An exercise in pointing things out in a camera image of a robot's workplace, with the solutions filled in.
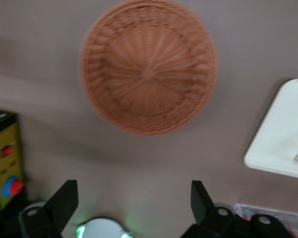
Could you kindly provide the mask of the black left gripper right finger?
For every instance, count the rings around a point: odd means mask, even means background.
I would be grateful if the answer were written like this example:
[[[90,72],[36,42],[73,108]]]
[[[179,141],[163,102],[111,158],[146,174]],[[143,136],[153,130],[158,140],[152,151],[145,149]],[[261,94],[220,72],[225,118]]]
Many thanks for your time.
[[[215,206],[203,183],[191,183],[191,210],[196,223],[182,238],[292,238],[275,217],[256,214],[245,220],[228,208]]]

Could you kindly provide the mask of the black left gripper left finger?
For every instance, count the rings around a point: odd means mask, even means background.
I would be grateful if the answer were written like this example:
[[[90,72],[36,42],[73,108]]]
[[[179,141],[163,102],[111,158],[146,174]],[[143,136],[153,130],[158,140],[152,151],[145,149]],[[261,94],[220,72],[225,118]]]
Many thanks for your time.
[[[13,199],[0,211],[0,238],[60,238],[77,207],[76,180],[66,181],[43,205]]]

